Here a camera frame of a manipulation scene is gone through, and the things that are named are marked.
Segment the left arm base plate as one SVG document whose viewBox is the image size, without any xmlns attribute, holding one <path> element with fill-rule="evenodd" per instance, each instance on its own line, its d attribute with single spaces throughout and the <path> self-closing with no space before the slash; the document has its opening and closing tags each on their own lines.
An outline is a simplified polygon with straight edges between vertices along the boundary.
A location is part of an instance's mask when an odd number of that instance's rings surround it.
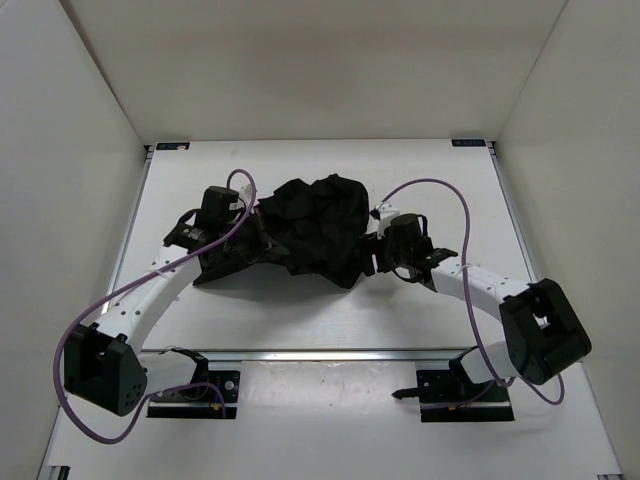
<svg viewBox="0 0 640 480">
<path fill-rule="evenodd" d="M 210 370 L 209 382 L 218 388 L 196 387 L 154 396 L 147 417 L 154 419 L 234 420 L 240 393 L 240 370 Z"/>
</svg>

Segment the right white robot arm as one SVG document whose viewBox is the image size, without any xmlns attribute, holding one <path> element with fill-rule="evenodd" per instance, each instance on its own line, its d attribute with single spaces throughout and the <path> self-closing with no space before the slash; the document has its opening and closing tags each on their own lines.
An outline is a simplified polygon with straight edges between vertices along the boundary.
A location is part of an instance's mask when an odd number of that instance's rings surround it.
<svg viewBox="0 0 640 480">
<path fill-rule="evenodd" d="M 377 223 L 368 239 L 378 272 L 404 269 L 405 282 L 457 298 L 502 326 L 502 341 L 450 360 L 448 387 L 456 398 L 473 399 L 491 380 L 542 385 L 591 353 L 591 339 L 557 282 L 527 283 L 465 264 L 457 252 L 433 246 L 423 215 L 387 207 L 370 214 Z"/>
</svg>

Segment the black pleated skirt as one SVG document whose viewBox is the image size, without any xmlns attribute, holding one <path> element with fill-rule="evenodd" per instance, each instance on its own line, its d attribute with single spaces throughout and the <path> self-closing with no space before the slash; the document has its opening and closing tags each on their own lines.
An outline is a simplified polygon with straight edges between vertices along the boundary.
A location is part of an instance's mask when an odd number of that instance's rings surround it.
<svg viewBox="0 0 640 480">
<path fill-rule="evenodd" d="M 356 181 L 332 174 L 311 184 L 293 179 L 262 198 L 229 240 L 200 255 L 200 286 L 254 264 L 290 275 L 316 274 L 343 289 L 374 274 L 367 247 L 369 195 Z"/>
</svg>

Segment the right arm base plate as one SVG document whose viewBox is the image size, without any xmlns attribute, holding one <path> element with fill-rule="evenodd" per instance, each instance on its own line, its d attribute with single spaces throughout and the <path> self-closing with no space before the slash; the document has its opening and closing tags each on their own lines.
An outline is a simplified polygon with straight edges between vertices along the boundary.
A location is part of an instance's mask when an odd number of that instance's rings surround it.
<svg viewBox="0 0 640 480">
<path fill-rule="evenodd" d="M 415 384 L 391 394 L 399 402 L 416 400 L 422 423 L 494 423 L 515 420 L 508 390 L 494 381 L 468 383 L 447 361 L 418 361 Z"/>
</svg>

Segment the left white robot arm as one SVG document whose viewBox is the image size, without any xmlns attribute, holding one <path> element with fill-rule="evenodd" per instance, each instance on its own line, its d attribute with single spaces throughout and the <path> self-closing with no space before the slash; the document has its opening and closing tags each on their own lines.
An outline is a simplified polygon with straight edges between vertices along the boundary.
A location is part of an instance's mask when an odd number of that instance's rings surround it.
<svg viewBox="0 0 640 480">
<path fill-rule="evenodd" d="M 141 278 L 114 292 L 110 308 L 90 324 L 74 321 L 55 353 L 61 400 L 72 394 L 126 416 L 151 395 L 178 389 L 197 398 L 206 392 L 209 373 L 201 354 L 181 347 L 146 354 L 143 346 L 182 291 L 203 275 L 208 255 L 223 251 L 248 226 L 255 202 L 253 184 L 208 188 L 200 207 L 163 239 Z"/>
</svg>

